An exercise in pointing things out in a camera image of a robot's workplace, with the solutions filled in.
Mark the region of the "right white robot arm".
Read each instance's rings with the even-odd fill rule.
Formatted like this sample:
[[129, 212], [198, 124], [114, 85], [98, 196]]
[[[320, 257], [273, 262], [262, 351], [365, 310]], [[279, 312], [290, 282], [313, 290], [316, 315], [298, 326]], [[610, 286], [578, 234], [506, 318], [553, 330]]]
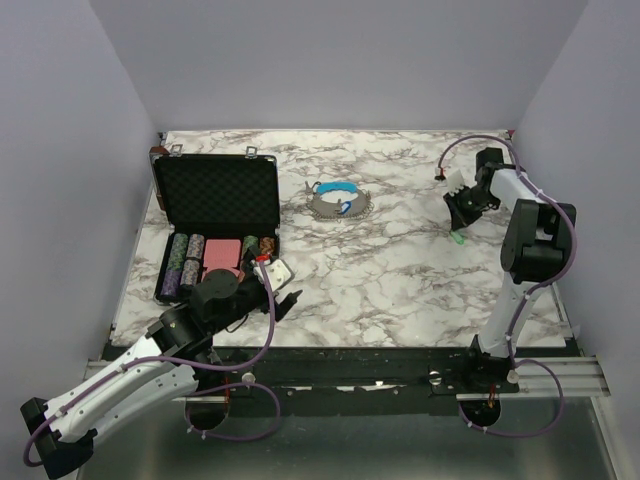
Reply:
[[511, 213], [500, 251], [501, 291], [459, 370], [462, 384], [480, 392], [508, 379], [517, 339], [534, 303], [572, 263], [577, 210], [543, 194], [524, 171], [504, 161], [499, 148], [487, 147], [476, 154], [475, 181], [467, 186], [458, 171], [446, 178], [443, 199], [453, 232], [501, 206]]

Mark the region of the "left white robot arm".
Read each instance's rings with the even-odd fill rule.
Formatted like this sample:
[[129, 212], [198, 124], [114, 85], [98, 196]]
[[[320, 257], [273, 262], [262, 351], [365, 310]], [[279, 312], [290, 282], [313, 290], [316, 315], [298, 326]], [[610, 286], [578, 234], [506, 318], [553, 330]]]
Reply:
[[[21, 406], [30, 432], [24, 464], [60, 479], [84, 465], [111, 430], [144, 410], [182, 395], [226, 391], [228, 374], [244, 372], [266, 355], [277, 322], [299, 297], [275, 298], [293, 277], [284, 262], [264, 258], [250, 264], [243, 279], [226, 269], [208, 273], [97, 374], [58, 397]], [[213, 336], [255, 310], [269, 315], [265, 344], [242, 363], [224, 364], [212, 350]]]

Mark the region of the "green key tag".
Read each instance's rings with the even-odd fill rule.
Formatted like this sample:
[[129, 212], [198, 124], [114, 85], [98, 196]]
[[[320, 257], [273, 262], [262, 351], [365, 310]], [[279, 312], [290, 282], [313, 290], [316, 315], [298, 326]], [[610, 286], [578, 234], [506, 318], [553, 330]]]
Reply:
[[463, 245], [465, 242], [464, 237], [456, 231], [451, 231], [450, 236], [458, 245]]

